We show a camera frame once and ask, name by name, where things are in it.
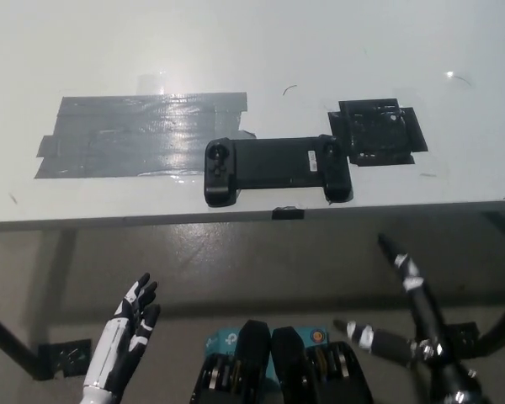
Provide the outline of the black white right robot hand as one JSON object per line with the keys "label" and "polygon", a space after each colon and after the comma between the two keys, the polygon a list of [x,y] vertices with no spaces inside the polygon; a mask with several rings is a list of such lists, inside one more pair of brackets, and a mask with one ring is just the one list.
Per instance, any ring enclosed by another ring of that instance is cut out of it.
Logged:
{"label": "black white right robot hand", "polygon": [[410,367],[417,362],[431,367],[453,362],[454,345],[422,271],[409,252],[387,235],[379,234],[378,244],[401,280],[409,301],[416,337],[408,339],[371,325],[341,319],[335,319],[333,325],[362,350],[403,367]]}

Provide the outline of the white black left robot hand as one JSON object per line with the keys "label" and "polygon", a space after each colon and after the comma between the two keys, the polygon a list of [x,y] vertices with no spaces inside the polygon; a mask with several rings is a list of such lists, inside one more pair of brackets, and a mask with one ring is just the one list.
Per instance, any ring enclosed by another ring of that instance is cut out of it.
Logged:
{"label": "white black left robot hand", "polygon": [[106,322],[83,382],[84,402],[120,402],[157,324],[157,286],[149,273],[143,274]]}

